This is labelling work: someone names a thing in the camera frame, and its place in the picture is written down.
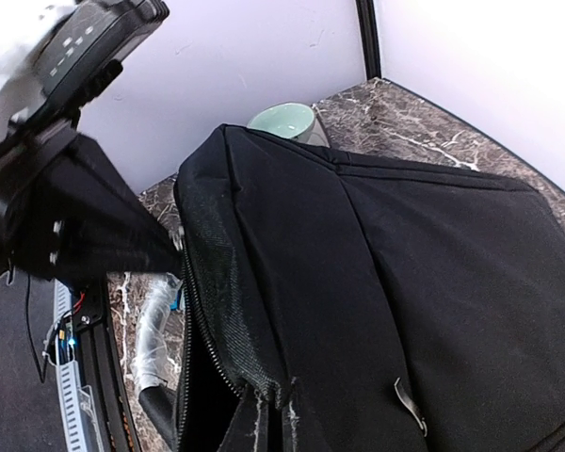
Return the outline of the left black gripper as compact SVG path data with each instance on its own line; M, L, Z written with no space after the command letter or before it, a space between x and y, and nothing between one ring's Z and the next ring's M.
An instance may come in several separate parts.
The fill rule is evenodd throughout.
M0 143L0 276L77 283L181 273L180 252L96 140L69 126Z

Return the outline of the black student backpack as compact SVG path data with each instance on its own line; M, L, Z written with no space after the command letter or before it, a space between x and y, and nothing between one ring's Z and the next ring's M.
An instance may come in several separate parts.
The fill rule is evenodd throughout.
M489 173L223 125L181 165L173 451L565 451L565 233Z

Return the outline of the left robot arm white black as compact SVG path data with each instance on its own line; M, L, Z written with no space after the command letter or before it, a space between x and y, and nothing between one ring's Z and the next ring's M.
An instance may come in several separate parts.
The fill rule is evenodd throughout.
M169 14L162 1L48 1L0 34L0 276L180 272L167 230L78 128Z

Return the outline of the black blue marker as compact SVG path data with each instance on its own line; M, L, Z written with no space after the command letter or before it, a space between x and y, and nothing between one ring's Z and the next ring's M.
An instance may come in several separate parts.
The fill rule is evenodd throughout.
M167 285L169 289L170 304L169 308L174 312L180 309L183 299L184 282L177 279L174 275L167 275Z

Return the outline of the small circuit board left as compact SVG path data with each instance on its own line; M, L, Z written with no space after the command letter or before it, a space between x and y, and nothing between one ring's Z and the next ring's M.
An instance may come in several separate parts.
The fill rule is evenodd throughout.
M72 319L69 316L56 321L43 341L42 356L52 366L75 360L77 341Z

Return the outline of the celadon green bowl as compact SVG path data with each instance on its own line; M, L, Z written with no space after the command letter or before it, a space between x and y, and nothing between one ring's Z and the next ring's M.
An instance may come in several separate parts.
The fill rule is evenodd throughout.
M330 146L314 110L300 103L271 106L255 115L247 127L298 143Z

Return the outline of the black front rail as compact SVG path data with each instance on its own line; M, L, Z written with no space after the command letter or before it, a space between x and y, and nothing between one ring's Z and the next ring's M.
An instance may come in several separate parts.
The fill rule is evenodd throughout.
M106 280L92 281L73 317L82 383L91 388L99 444L138 451L140 444L123 382Z

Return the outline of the left black frame post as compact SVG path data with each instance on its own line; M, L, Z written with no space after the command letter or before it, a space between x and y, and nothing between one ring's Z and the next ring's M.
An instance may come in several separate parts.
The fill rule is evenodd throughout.
M362 40L366 79L381 78L382 68L375 2L373 0L356 0L355 4Z

